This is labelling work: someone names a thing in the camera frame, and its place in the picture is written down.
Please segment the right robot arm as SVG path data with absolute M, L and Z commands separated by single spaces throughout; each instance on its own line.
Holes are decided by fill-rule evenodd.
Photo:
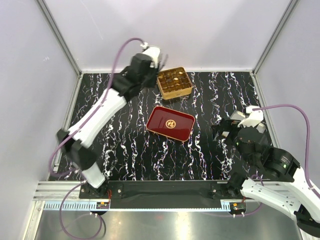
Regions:
M 320 199 L 307 184 L 305 171 L 288 151 L 273 147 L 258 126 L 241 126 L 240 121 L 222 119 L 212 125 L 212 137 L 224 137 L 242 159 L 268 180 L 287 188 L 291 195 L 281 195 L 256 183 L 239 172 L 230 176 L 222 192 L 232 198 L 254 199 L 291 218 L 307 234 L 320 236 Z

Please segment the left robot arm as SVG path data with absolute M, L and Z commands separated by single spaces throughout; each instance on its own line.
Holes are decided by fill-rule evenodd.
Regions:
M 162 58 L 161 49 L 144 46 L 121 72 L 110 76 L 108 86 L 91 109 L 68 130 L 59 130 L 57 139 L 62 152 L 80 171 L 90 192 L 97 198 L 108 193 L 107 178 L 100 170 L 97 155 L 90 147 L 108 121 L 142 89 L 156 85 Z

